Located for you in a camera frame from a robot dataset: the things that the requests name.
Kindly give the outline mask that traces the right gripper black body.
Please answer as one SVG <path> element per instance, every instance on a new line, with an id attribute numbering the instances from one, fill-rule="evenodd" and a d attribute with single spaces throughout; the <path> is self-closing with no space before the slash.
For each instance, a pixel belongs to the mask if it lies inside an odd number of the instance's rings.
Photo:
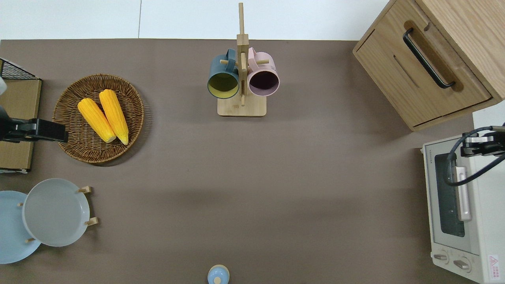
<path id="1" fill-rule="evenodd" d="M 505 133 L 490 132 L 483 136 L 478 134 L 465 138 L 460 147 L 462 157 L 501 156 L 505 153 Z"/>

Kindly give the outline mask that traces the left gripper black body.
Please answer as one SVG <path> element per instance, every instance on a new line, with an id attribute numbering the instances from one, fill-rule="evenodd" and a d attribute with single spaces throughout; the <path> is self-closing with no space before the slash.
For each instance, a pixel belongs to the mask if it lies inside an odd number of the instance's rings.
<path id="1" fill-rule="evenodd" d="M 52 121 L 33 118 L 19 123 L 14 131 L 15 142 L 36 142 L 39 140 L 51 142 L 68 142 L 68 131 L 65 125 Z"/>

